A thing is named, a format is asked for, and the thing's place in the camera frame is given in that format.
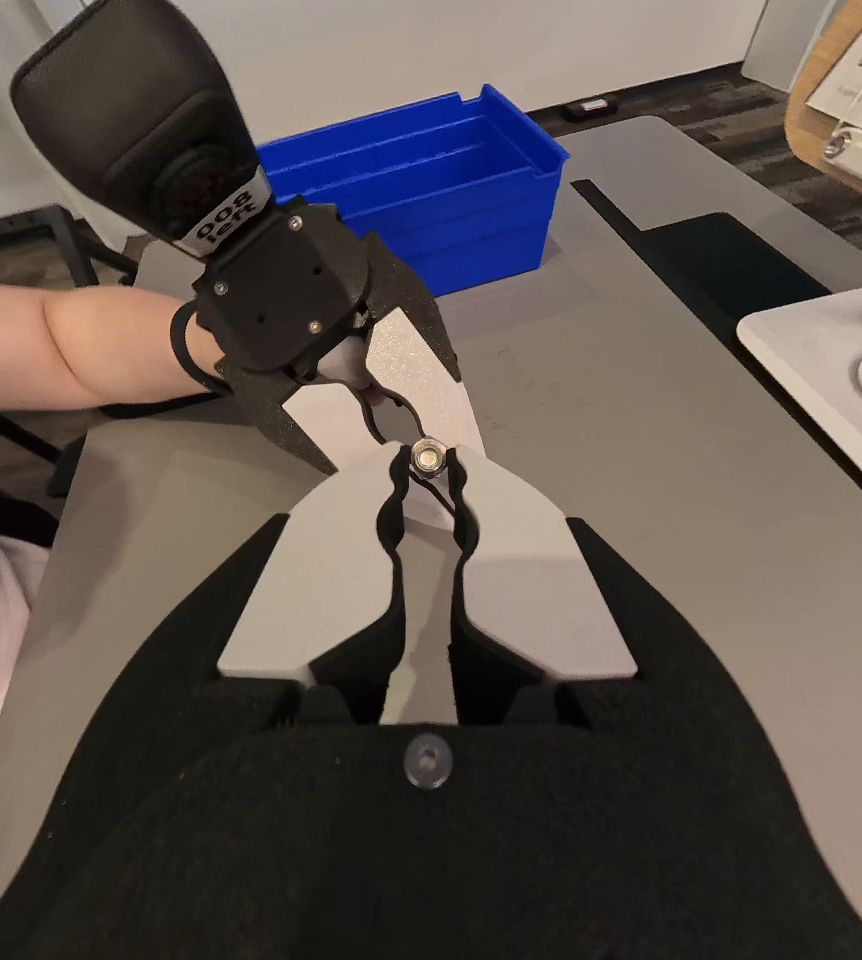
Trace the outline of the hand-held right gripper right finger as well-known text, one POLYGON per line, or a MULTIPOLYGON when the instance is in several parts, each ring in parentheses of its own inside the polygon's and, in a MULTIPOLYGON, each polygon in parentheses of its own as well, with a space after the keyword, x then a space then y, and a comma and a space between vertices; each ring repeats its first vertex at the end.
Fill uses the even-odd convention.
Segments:
POLYGON ((454 611, 473 639, 554 682, 634 677, 564 512, 469 446, 449 450, 448 481, 461 549, 454 611))

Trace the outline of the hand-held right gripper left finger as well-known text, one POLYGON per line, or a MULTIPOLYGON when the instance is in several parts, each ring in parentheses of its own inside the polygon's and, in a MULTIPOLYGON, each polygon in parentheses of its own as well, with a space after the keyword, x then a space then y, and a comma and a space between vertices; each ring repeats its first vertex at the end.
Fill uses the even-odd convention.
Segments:
POLYGON ((404 649, 409 486, 410 452, 388 442, 293 507, 218 660, 222 676, 388 682, 404 649))

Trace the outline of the person's left forearm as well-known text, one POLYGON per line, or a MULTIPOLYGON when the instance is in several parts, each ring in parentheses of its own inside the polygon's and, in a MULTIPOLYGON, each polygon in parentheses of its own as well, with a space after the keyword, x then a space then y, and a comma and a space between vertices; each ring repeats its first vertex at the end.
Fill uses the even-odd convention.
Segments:
POLYGON ((179 303, 133 288, 0 285, 0 412, 78 411, 203 392, 173 354, 179 303))

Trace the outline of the black wrist band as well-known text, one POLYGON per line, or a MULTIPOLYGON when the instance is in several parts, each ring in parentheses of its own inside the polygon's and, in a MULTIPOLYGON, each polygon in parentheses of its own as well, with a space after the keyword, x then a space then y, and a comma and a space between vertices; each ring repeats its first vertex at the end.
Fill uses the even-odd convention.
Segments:
POLYGON ((195 299, 185 302, 175 313, 170 323, 170 344, 173 356, 184 373, 207 393, 217 397, 230 397, 233 391, 222 378, 208 373, 194 360, 187 344, 187 330, 197 317, 198 303, 195 299))

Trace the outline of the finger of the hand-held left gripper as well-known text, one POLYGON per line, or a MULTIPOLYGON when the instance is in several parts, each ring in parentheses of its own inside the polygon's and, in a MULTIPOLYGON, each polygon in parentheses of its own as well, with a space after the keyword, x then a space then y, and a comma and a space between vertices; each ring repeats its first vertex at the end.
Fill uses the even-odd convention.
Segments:
POLYGON ((401 307, 369 330, 365 369, 385 395, 413 414, 423 439, 485 454, 470 397, 401 307))
MULTIPOLYGON (((338 471, 365 460, 387 442, 373 421, 369 404, 344 383, 298 387, 282 407, 338 471)), ((451 532, 453 517, 441 500, 412 479, 404 501, 404 516, 409 521, 451 532)))

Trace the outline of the blue plastic bin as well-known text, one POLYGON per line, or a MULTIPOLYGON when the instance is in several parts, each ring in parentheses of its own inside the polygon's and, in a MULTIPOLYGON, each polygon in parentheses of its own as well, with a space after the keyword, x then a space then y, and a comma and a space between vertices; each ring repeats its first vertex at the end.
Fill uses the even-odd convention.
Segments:
POLYGON ((569 152, 485 84, 257 147, 275 197, 337 207, 441 297, 536 270, 569 152))

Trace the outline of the black metal screen stand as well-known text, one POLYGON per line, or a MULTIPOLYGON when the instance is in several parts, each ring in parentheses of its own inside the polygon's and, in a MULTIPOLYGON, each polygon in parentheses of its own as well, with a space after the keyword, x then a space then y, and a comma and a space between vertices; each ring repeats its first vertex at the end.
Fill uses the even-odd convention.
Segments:
POLYGON ((98 286, 99 263, 119 274, 121 286, 134 286, 138 263, 104 244, 83 219, 59 204, 0 217, 0 252, 20 243, 46 240, 53 244, 77 289, 98 286))

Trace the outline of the person's left hand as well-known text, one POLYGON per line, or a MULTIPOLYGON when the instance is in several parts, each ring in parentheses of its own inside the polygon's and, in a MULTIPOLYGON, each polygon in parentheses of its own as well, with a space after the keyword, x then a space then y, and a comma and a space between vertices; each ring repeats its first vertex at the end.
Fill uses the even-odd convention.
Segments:
POLYGON ((209 378, 221 380, 222 377, 216 366, 224 353, 213 334, 199 325, 197 314, 189 318, 185 329, 184 342, 196 367, 207 374, 209 378))

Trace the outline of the wood and white document stand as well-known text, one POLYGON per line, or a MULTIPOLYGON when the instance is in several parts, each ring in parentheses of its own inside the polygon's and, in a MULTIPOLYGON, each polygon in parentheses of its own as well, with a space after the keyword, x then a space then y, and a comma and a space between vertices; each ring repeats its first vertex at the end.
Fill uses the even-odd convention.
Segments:
MULTIPOLYGON (((862 130, 807 105, 841 53, 834 35, 853 13, 862 15, 862 1, 845 2, 812 47, 784 127, 799 160, 862 194, 862 130)), ((862 288, 751 314, 737 337, 862 474, 862 288)))

